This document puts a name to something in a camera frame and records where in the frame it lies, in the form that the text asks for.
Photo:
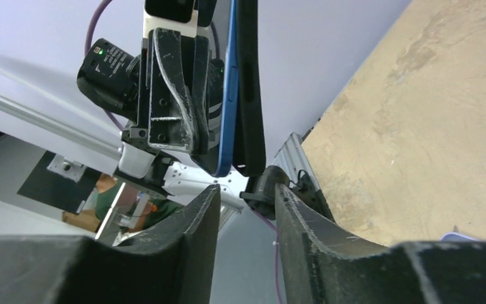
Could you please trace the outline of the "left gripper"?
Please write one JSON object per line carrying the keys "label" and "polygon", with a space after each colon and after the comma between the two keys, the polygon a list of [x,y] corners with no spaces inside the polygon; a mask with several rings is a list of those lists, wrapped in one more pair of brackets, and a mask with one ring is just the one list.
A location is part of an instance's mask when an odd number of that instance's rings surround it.
{"label": "left gripper", "polygon": [[137,86],[136,118],[125,126],[122,141],[144,151],[206,153],[210,55],[209,39],[197,35],[191,100],[185,84],[180,32],[167,28],[151,30],[127,69]]}

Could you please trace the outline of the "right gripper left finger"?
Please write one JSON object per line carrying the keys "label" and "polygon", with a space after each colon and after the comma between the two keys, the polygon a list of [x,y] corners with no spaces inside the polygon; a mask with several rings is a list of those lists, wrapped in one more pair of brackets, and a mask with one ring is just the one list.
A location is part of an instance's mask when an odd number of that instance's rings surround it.
{"label": "right gripper left finger", "polygon": [[210,185],[121,246],[0,236],[0,303],[208,303],[220,203],[220,187]]}

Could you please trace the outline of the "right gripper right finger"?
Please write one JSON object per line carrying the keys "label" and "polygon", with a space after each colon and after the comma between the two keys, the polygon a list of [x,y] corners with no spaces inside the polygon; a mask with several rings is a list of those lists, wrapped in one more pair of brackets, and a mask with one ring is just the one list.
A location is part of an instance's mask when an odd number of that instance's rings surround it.
{"label": "right gripper right finger", "polygon": [[486,242],[385,247],[275,188],[287,303],[486,303]]}

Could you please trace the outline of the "blue phone black screen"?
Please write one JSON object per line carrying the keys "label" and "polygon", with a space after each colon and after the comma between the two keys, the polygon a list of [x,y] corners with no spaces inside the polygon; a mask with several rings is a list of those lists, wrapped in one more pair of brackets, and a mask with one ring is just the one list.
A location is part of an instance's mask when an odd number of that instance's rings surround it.
{"label": "blue phone black screen", "polygon": [[206,38],[209,39],[209,69],[206,111],[208,150],[192,159],[209,175],[225,177],[232,168],[238,108],[236,1],[222,1],[216,9]]}

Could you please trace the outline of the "black phone case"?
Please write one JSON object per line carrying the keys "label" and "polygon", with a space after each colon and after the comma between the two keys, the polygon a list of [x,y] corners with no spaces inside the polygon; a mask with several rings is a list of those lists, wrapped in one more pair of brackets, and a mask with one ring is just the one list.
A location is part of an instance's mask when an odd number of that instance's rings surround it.
{"label": "black phone case", "polygon": [[263,173],[266,164],[258,61],[258,1],[236,1],[238,111],[233,166],[245,177]]}

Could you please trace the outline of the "lilac phone case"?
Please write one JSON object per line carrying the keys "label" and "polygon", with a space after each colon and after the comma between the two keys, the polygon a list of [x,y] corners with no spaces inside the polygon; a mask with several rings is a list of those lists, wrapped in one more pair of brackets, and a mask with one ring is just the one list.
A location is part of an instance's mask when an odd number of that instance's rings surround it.
{"label": "lilac phone case", "polygon": [[461,234],[459,232],[448,232],[447,234],[444,234],[441,237],[440,240],[445,241],[445,242],[474,242],[474,241],[479,241],[479,239]]}

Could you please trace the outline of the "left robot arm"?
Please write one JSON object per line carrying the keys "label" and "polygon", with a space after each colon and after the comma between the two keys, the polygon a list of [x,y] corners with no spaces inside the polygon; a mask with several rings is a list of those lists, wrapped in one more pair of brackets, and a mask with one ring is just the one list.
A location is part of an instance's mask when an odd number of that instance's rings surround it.
{"label": "left robot arm", "polygon": [[237,69],[215,58],[209,30],[194,37],[156,28],[132,55],[106,39],[90,46],[78,71],[80,92],[125,117],[116,175],[153,198],[165,198],[171,152],[188,154],[214,179],[233,170]]}

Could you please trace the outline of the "aluminium frame rail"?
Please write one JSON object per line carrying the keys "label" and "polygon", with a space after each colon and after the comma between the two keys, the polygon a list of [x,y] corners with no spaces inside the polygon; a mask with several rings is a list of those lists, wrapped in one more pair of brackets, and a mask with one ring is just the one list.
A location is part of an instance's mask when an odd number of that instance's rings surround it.
{"label": "aluminium frame rail", "polygon": [[114,160],[120,159],[120,152],[117,148],[104,142],[72,125],[68,125],[57,119],[51,118],[28,106],[22,105],[17,101],[4,97],[0,94],[0,110],[19,118],[25,122],[33,124],[37,127],[43,128],[64,137],[67,140],[73,141],[77,144],[85,146],[93,151],[96,151],[104,156]]}

